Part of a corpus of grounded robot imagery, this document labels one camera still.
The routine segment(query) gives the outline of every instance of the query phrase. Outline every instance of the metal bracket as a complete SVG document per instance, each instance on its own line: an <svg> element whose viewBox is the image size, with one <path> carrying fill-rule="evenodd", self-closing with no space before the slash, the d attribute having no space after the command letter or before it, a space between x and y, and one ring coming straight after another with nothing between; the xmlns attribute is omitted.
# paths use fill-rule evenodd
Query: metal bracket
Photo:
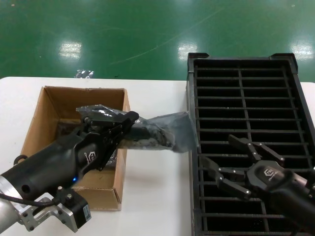
<svg viewBox="0 0 315 236"><path fill-rule="evenodd" d="M36 199L37 202L51 201L54 197L49 193L44 193ZM35 206L26 206L18 203L13 203L13 207L19 215L19 223L25 225L28 231L33 231L38 225L43 223L48 217L55 216L63 224L65 224L73 232L77 232L78 228L75 223L72 211L66 208L61 203L57 206L49 206L44 209Z"/></svg>

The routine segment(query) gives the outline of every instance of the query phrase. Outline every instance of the epoxy floor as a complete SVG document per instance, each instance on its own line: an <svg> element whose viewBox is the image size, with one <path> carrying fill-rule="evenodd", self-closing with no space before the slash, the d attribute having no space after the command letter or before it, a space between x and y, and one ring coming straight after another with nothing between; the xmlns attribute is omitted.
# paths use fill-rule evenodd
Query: epoxy floor
<svg viewBox="0 0 315 236"><path fill-rule="evenodd" d="M0 78L185 80L187 53L293 52L315 82L313 0L0 0Z"/></svg>

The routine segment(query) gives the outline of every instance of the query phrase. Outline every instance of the cardboard box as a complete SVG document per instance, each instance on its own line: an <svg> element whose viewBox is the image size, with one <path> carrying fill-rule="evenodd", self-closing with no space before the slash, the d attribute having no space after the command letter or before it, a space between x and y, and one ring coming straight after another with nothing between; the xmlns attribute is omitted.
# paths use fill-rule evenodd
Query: cardboard box
<svg viewBox="0 0 315 236"><path fill-rule="evenodd" d="M59 120L79 121L76 108L95 104L130 111L123 88L43 87L21 154L32 156L52 143ZM90 171L73 187L88 201L91 210L121 210L126 152L118 150L114 170Z"/></svg>

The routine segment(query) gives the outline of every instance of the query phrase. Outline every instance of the wrapped object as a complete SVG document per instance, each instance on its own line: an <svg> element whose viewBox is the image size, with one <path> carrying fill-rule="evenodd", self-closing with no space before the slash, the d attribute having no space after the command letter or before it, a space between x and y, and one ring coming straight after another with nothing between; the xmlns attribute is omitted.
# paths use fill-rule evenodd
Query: wrapped object
<svg viewBox="0 0 315 236"><path fill-rule="evenodd" d="M126 112L103 105L77 108L82 117L111 121ZM140 117L120 142L119 148L141 150L172 150L183 153L198 146L195 125L188 112L168 114L152 119Z"/></svg>

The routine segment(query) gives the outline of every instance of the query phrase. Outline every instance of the table surface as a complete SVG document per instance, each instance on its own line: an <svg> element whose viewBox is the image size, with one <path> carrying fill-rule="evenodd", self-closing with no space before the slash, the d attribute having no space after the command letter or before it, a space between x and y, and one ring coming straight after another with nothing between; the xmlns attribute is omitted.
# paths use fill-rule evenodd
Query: table surface
<svg viewBox="0 0 315 236"><path fill-rule="evenodd" d="M0 0L0 78L185 80L188 52L296 55L315 82L313 0Z"/></svg>
<svg viewBox="0 0 315 236"><path fill-rule="evenodd" d="M0 173L20 154L42 86L76 88L126 88L130 107L144 118L185 111L185 81L22 78L0 80ZM315 120L315 84L302 83ZM122 211L92 212L92 219L76 235L190 236L188 154L170 151L129 150ZM26 235L16 223L2 235ZM50 217L33 236L72 235Z"/></svg>

